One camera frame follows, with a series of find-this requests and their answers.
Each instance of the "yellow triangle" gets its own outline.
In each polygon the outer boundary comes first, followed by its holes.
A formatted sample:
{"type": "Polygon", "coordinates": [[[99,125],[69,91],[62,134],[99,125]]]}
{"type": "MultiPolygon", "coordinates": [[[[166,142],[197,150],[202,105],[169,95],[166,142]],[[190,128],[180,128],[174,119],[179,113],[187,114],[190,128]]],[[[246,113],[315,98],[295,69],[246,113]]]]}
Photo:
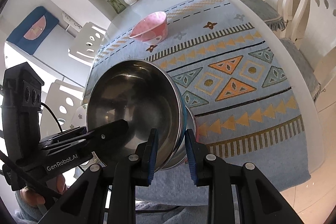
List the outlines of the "yellow triangle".
{"type": "Polygon", "coordinates": [[[198,53],[198,54],[205,54],[205,48],[201,47],[196,53],[198,53]]]}
{"type": "Polygon", "coordinates": [[[221,121],[218,119],[216,122],[214,122],[210,127],[209,130],[218,133],[218,134],[222,134],[221,132],[221,121]]]}
{"type": "Polygon", "coordinates": [[[264,111],[263,115],[275,119],[275,112],[272,104],[270,104],[269,107],[264,111]]]}
{"type": "Polygon", "coordinates": [[[256,31],[255,34],[253,35],[253,37],[259,37],[259,38],[261,38],[261,34],[258,31],[256,31]]]}
{"type": "Polygon", "coordinates": [[[167,68],[167,60],[160,64],[160,68],[162,68],[162,69],[167,68]]]}
{"type": "Polygon", "coordinates": [[[225,46],[224,41],[219,42],[219,43],[217,44],[217,47],[219,47],[219,48],[225,48],[226,46],[225,46]]]}
{"type": "Polygon", "coordinates": [[[236,43],[233,39],[229,39],[228,41],[226,41],[226,45],[234,46],[234,45],[236,45],[236,43]]]}
{"type": "Polygon", "coordinates": [[[254,40],[253,36],[250,33],[245,35],[244,39],[254,40]]]}
{"type": "Polygon", "coordinates": [[[289,101],[287,102],[286,107],[288,107],[288,108],[293,108],[293,109],[297,109],[296,101],[295,101],[295,99],[294,99],[293,96],[291,96],[291,97],[289,98],[289,101]]]}
{"type": "Polygon", "coordinates": [[[173,57],[170,61],[167,62],[167,64],[176,65],[176,58],[173,57]]]}
{"type": "Polygon", "coordinates": [[[263,122],[263,117],[262,117],[262,115],[261,115],[261,110],[260,110],[260,108],[258,108],[258,109],[256,110],[256,112],[254,112],[254,113],[250,116],[249,119],[250,119],[250,120],[254,120],[254,121],[256,121],[256,122],[263,122]]]}
{"type": "Polygon", "coordinates": [[[237,37],[237,39],[235,39],[235,42],[238,42],[238,43],[245,43],[245,40],[242,36],[239,36],[237,37]]]}
{"type": "Polygon", "coordinates": [[[286,114],[286,107],[283,100],[280,101],[279,105],[275,108],[275,111],[286,114]]]}
{"type": "Polygon", "coordinates": [[[221,124],[221,126],[227,129],[236,130],[235,117],[232,115],[226,122],[221,124]]]}
{"type": "Polygon", "coordinates": [[[250,122],[249,122],[249,116],[247,114],[247,112],[244,113],[243,116],[241,116],[238,120],[236,120],[236,123],[242,124],[243,126],[250,126],[250,122]]]}
{"type": "Polygon", "coordinates": [[[182,54],[180,57],[177,58],[178,61],[185,61],[185,56],[182,54]]]}
{"type": "Polygon", "coordinates": [[[207,51],[211,51],[211,52],[215,52],[216,51],[216,47],[214,46],[214,44],[211,44],[209,47],[206,48],[207,51]]]}
{"type": "Polygon", "coordinates": [[[197,128],[197,134],[200,134],[204,137],[207,137],[208,136],[208,126],[206,123],[202,124],[201,126],[199,126],[197,128]]]}
{"type": "Polygon", "coordinates": [[[186,55],[186,57],[195,58],[195,57],[196,57],[196,53],[195,53],[195,51],[192,50],[190,53],[188,53],[188,54],[186,55]]]}

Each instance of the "patterned tablecloth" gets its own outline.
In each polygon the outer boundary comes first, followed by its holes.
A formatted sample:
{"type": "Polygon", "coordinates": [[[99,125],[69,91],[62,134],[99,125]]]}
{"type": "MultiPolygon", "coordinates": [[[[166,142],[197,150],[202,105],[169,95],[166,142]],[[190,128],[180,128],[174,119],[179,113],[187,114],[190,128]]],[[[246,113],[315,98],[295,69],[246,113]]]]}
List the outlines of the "patterned tablecloth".
{"type": "MultiPolygon", "coordinates": [[[[258,30],[228,0],[188,0],[165,10],[168,37],[156,46],[128,38],[130,30],[99,51],[84,103],[103,73],[130,58],[166,70],[195,115],[199,141],[228,163],[253,162],[282,191],[310,178],[305,127],[293,91],[258,30]]],[[[158,171],[140,200],[207,204],[187,164],[158,171]]]]}

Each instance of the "gray seat cushion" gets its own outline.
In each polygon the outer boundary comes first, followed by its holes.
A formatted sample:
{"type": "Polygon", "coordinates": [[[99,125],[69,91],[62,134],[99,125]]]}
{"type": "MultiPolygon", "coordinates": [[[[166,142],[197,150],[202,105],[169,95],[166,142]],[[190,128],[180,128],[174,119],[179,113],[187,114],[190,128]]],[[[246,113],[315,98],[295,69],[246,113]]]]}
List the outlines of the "gray seat cushion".
{"type": "Polygon", "coordinates": [[[282,16],[278,14],[268,3],[263,0],[240,0],[254,13],[257,14],[272,31],[286,28],[285,21],[282,16]]]}
{"type": "Polygon", "coordinates": [[[297,49],[294,43],[288,38],[280,39],[282,45],[286,48],[287,52],[293,58],[295,64],[299,68],[304,81],[310,91],[311,97],[315,101],[320,94],[320,83],[314,75],[314,71],[303,56],[303,54],[297,49]]]}

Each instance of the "screw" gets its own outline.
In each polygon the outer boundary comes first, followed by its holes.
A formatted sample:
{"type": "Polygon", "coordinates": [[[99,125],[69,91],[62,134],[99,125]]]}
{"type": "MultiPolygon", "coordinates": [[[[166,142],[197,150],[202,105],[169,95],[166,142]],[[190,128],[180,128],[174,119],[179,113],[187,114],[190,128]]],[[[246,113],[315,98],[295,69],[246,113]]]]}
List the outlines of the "screw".
{"type": "Polygon", "coordinates": [[[93,164],[93,165],[90,166],[90,171],[96,172],[96,171],[99,170],[99,168],[100,168],[100,166],[98,164],[93,164]]]}
{"type": "Polygon", "coordinates": [[[205,157],[207,160],[215,160],[216,156],[214,154],[207,154],[205,157]]]}
{"type": "Polygon", "coordinates": [[[253,163],[248,162],[245,164],[245,167],[248,170],[253,170],[255,168],[255,165],[253,163]]]}
{"type": "Polygon", "coordinates": [[[128,157],[130,161],[136,161],[138,160],[139,156],[137,154],[132,154],[128,157]]]}

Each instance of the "metal bowl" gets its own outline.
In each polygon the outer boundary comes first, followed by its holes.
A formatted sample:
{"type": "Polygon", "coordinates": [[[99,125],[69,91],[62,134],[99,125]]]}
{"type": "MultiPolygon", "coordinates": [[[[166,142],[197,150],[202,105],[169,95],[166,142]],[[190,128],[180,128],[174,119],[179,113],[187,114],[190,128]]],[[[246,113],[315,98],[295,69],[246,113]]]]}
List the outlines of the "metal bowl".
{"type": "MultiPolygon", "coordinates": [[[[186,129],[192,129],[194,131],[194,134],[196,135],[196,122],[195,122],[194,115],[192,114],[192,112],[190,111],[188,107],[185,107],[185,108],[187,110],[186,129]]],[[[161,168],[161,170],[167,170],[167,169],[171,169],[176,166],[179,166],[181,163],[185,162],[186,159],[187,159],[187,152],[185,150],[184,139],[183,139],[180,147],[178,148],[174,156],[169,160],[169,162],[167,162],[164,165],[164,167],[161,168]]]]}
{"type": "Polygon", "coordinates": [[[87,107],[88,131],[119,119],[128,131],[107,141],[97,157],[116,164],[146,142],[152,128],[159,133],[155,171],[162,168],[179,148],[186,127],[185,106],[170,76],[144,60],[125,60],[111,67],[96,83],[87,107]]]}

